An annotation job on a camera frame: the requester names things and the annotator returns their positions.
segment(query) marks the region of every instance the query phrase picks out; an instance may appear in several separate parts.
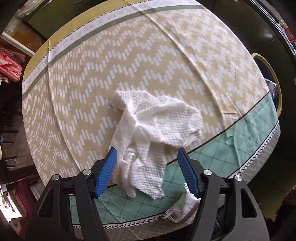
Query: yellow rim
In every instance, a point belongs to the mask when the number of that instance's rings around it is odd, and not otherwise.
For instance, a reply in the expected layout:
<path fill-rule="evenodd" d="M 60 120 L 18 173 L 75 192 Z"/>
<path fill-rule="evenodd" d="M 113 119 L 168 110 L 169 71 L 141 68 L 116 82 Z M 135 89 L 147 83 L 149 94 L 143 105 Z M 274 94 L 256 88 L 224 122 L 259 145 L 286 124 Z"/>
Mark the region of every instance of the yellow rim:
<path fill-rule="evenodd" d="M 261 56 L 260 54 L 257 54 L 257 53 L 253 53 L 252 57 L 261 60 L 267 66 L 267 68 L 269 69 L 269 71 L 272 74 L 272 77 L 274 78 L 274 81 L 276 82 L 276 85 L 278 87 L 278 96 L 279 96 L 279 106 L 278 106 L 278 108 L 276 110 L 276 113 L 277 113 L 277 116 L 279 117 L 281 115 L 281 109 L 283 107 L 283 101 L 282 101 L 282 96 L 281 96 L 281 87 L 279 85 L 279 81 L 278 81 L 278 79 L 276 77 L 276 74 L 275 74 L 274 70 L 272 69 L 272 67 L 270 66 L 270 64 L 267 62 L 267 60 L 263 56 Z"/>

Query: green floor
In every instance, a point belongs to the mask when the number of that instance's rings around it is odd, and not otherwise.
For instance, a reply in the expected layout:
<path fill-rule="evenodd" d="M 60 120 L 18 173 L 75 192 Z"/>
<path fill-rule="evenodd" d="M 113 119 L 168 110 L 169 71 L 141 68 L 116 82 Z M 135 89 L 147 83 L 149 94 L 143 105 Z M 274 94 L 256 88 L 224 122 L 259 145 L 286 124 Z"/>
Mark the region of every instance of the green floor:
<path fill-rule="evenodd" d="M 296 161 L 272 156 L 249 183 L 255 198 L 262 204 L 263 214 L 275 219 L 289 190 L 296 185 Z"/>

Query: clear plastic object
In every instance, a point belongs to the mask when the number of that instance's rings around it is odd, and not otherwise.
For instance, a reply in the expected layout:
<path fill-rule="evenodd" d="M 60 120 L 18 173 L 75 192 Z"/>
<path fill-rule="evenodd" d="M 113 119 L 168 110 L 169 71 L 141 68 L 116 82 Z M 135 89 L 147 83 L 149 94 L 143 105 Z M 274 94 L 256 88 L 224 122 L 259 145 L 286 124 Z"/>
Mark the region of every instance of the clear plastic object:
<path fill-rule="evenodd" d="M 28 0 L 18 11 L 18 18 L 26 18 L 48 0 Z"/>
<path fill-rule="evenodd" d="M 277 85 L 276 85 L 276 83 L 272 82 L 269 79 L 266 79 L 266 78 L 264 78 L 264 79 L 265 79 L 265 82 L 266 82 L 266 84 L 268 86 L 271 97 L 274 100 L 277 97 L 277 93 L 278 93 Z"/>

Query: blue ribbed rubber tip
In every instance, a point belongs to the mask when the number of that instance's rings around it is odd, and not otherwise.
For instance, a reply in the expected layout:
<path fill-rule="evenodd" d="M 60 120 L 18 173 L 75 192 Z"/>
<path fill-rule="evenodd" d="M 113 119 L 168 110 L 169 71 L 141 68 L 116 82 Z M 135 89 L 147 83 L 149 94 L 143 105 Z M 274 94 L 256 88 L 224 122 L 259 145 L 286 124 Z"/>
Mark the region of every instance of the blue ribbed rubber tip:
<path fill-rule="evenodd" d="M 198 196 L 199 189 L 198 189 L 198 181 L 197 176 L 195 175 L 186 155 L 182 151 L 182 149 L 178 150 L 178 163 L 181 168 L 181 171 L 183 173 L 184 179 L 187 183 L 187 186 L 189 188 L 189 191 L 194 194 L 195 196 Z"/>
<path fill-rule="evenodd" d="M 107 189 L 107 185 L 117 162 L 117 150 L 115 148 L 110 149 L 106 158 L 106 162 L 96 180 L 95 194 L 97 197 L 101 196 Z"/>

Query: yellow-rimmed round object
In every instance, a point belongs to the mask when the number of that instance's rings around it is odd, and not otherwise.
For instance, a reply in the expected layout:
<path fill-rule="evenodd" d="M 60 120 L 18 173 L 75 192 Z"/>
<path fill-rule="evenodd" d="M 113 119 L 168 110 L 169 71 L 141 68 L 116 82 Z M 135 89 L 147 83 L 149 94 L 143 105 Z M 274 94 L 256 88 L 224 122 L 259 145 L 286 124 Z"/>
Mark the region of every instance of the yellow-rimmed round object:
<path fill-rule="evenodd" d="M 275 81 L 275 83 L 277 85 L 277 89 L 278 89 L 277 98 L 279 100 L 279 103 L 278 103 L 278 106 L 277 106 L 277 109 L 276 109 L 276 113 L 277 113 L 277 116 L 279 117 L 280 114 L 281 114 L 282 106 L 283 106 L 283 100 L 282 100 L 282 95 L 281 95 L 281 87 L 279 85 L 279 81 L 278 81 L 278 79 L 276 77 L 276 74 L 275 74 L 274 70 L 272 69 L 272 67 L 270 66 L 270 64 L 267 62 L 267 60 L 263 56 L 261 56 L 260 54 L 257 54 L 257 53 L 253 53 L 252 57 L 253 57 L 253 59 L 258 59 L 258 60 L 262 61 L 265 64 L 265 66 L 270 71 L 270 73 L 271 73 L 271 75 L 272 75 L 272 77 L 273 77 L 273 79 L 274 79 L 274 81 Z"/>

